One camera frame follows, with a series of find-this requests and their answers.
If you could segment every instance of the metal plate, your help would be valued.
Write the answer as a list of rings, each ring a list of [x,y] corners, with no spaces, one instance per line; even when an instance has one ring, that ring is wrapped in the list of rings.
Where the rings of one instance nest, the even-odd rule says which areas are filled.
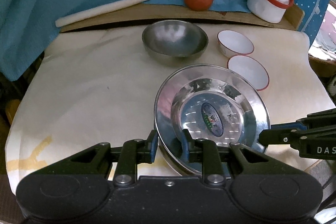
[[[270,128],[269,116],[258,92],[240,75],[220,66],[197,64],[170,75],[160,87],[154,107],[161,149],[178,169],[199,174],[201,164],[188,163],[180,132],[193,139],[213,140],[219,146],[243,143],[264,153],[258,136]]]

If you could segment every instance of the white stick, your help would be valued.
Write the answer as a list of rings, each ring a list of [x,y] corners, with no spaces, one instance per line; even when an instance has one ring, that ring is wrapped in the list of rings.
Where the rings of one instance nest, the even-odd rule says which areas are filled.
[[[116,2],[112,2],[109,4],[105,4],[102,6],[98,6],[95,8],[91,8],[89,10],[81,11],[72,15],[68,15],[66,17],[61,17],[55,21],[56,27],[62,27],[68,25],[70,23],[74,23],[86,18],[98,16],[101,14],[117,11],[126,7],[130,7],[132,5],[144,2],[146,0],[119,0]]]

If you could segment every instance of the white bowl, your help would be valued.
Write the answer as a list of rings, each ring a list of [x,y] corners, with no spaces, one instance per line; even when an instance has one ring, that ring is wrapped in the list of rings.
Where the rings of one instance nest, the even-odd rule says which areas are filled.
[[[227,68],[245,78],[257,91],[269,85],[269,76],[263,65],[246,55],[235,55],[227,62]]]
[[[251,40],[241,33],[224,30],[218,33],[217,38],[221,52],[228,58],[237,54],[251,54],[254,51]]]

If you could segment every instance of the metal bowl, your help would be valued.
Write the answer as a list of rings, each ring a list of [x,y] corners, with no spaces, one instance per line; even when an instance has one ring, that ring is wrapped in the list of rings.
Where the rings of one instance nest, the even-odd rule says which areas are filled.
[[[199,58],[208,45],[208,36],[197,25],[181,20],[156,22],[142,33],[148,54],[167,65]]]
[[[154,118],[160,149],[180,174],[202,171],[201,164],[185,158],[185,128],[193,139],[210,139],[218,146],[240,142],[262,153],[266,150],[258,142],[260,132],[270,128],[263,100],[244,78],[220,66],[191,65],[170,75],[157,93]]]

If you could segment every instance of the sticker on plate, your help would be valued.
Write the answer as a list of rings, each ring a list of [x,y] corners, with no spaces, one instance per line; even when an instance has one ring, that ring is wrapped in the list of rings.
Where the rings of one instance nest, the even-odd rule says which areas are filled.
[[[216,137],[223,135],[223,124],[216,109],[209,103],[204,103],[201,107],[202,117],[207,129]]]

